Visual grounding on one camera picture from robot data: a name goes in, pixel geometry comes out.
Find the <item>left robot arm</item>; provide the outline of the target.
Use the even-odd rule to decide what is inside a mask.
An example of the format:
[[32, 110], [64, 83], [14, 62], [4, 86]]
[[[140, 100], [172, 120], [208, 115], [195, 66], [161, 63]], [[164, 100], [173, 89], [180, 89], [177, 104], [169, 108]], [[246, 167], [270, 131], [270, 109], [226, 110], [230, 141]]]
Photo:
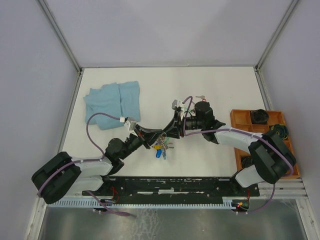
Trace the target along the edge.
[[126, 140], [111, 139], [102, 156], [84, 159], [72, 157], [66, 151], [59, 152], [32, 175], [37, 195], [47, 204], [87, 190], [106, 195], [111, 183], [103, 177], [119, 172], [125, 158], [142, 146], [150, 149], [163, 135], [166, 134], [161, 129], [137, 124]]

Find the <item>metal key organizer blue handle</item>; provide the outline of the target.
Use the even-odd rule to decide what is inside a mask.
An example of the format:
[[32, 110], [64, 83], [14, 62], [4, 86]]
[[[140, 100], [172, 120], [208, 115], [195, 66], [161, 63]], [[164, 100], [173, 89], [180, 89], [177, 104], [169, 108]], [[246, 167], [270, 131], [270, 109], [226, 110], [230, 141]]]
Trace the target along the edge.
[[174, 148], [173, 143], [169, 140], [170, 139], [168, 138], [167, 134], [163, 133], [157, 138], [155, 144], [152, 146], [152, 148], [156, 150], [156, 152], [158, 149], [162, 150], [162, 156], [160, 158], [163, 158], [164, 160], [167, 159], [167, 150]]

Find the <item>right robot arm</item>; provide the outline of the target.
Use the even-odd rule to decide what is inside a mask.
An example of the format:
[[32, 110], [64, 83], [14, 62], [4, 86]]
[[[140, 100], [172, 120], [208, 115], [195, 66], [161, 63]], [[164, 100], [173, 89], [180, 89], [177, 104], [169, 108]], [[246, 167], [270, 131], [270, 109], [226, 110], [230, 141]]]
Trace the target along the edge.
[[189, 108], [185, 104], [185, 101], [173, 101], [174, 116], [164, 129], [168, 137], [179, 139], [202, 135], [208, 142], [231, 146], [250, 155], [252, 165], [238, 170], [231, 177], [229, 189], [234, 195], [242, 195], [257, 183], [275, 184], [294, 173], [297, 160], [275, 131], [249, 132], [226, 125], [215, 118], [206, 101], [197, 102], [195, 114], [188, 116]]

